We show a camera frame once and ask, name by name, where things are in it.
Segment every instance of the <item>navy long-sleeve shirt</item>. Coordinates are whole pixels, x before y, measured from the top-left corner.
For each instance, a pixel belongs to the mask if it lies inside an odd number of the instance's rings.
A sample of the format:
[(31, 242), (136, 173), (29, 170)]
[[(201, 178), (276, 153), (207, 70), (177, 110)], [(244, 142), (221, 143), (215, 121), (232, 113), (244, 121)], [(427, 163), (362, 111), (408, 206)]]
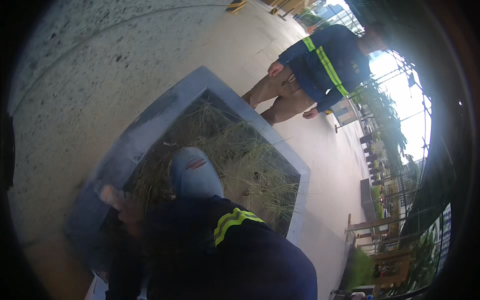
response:
[[(358, 37), (342, 25), (332, 25), (310, 36), (316, 48), (322, 46), (346, 90), (351, 93), (370, 77), (369, 59), (357, 45)], [(289, 65), (300, 87), (317, 104), (319, 112), (329, 109), (343, 96), (337, 90), (317, 53), (308, 51), (300, 40), (278, 57), (282, 65)]]
[[(208, 238), (213, 242), (219, 223), (225, 225), (228, 221), (220, 222), (222, 216), (235, 209), (252, 216), (242, 206), (218, 196), (179, 199), (149, 213), (151, 238), (169, 244), (174, 237), (187, 249), (176, 258), (168, 257), (168, 262), (156, 264), (147, 290), (149, 300), (317, 299), (313, 264), (299, 248), (263, 222), (245, 219), (226, 229), (223, 239), (218, 244), (216, 240), (213, 252), (195, 250)], [(138, 255), (119, 257), (107, 299), (135, 299), (140, 292), (141, 273)]]

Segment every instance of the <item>khaki shorts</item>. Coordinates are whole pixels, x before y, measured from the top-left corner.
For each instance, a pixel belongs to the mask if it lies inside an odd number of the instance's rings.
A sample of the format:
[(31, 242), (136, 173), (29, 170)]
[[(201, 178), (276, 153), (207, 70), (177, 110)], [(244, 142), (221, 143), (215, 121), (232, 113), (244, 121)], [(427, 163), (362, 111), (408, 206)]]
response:
[(276, 76), (265, 76), (242, 98), (255, 108), (259, 103), (274, 97), (276, 100), (272, 107), (261, 114), (270, 124), (286, 121), (315, 103), (300, 88), (289, 66), (285, 66)]

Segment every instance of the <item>dry grass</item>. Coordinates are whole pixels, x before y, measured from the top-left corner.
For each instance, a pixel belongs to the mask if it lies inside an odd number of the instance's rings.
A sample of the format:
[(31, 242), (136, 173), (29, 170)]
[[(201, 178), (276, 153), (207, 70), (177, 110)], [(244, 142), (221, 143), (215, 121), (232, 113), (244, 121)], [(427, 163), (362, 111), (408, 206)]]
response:
[(153, 147), (134, 176), (133, 194), (145, 207), (174, 199), (168, 174), (173, 153), (185, 146), (204, 151), (222, 181), (225, 197), (275, 228), (289, 220), (298, 184), (280, 155), (245, 121), (233, 123), (208, 103), (177, 120)]

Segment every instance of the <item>concrete wall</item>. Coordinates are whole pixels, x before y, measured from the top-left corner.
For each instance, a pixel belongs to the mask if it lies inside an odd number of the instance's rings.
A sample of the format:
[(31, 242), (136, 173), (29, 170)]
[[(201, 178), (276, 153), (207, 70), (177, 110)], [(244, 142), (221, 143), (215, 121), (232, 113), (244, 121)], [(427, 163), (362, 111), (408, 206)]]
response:
[[(63, 222), (84, 178), (123, 130), (180, 79), (176, 66), (230, 2), (58, 1), (39, 22), (8, 107), (16, 138), (9, 200), (20, 243), (31, 262), (42, 261), (34, 269), (48, 287), (80, 280), (72, 274), (85, 271), (42, 267), (60, 264), (58, 251), (67, 247)], [(71, 290), (54, 294), (84, 297)]]

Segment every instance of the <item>man's hand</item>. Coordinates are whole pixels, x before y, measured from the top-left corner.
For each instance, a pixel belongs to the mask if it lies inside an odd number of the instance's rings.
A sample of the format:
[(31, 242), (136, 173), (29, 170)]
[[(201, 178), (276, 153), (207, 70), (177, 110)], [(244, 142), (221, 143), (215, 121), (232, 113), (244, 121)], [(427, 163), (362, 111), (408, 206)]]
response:
[(283, 65), (278, 61), (276, 61), (270, 65), (270, 68), (268, 68), (268, 76), (270, 77), (276, 76), (282, 70), (283, 70)]
[(317, 111), (317, 108), (314, 107), (312, 109), (310, 109), (309, 111), (306, 111), (303, 113), (303, 117), (306, 118), (306, 119), (313, 119), (315, 118), (315, 116), (318, 115), (318, 111)]

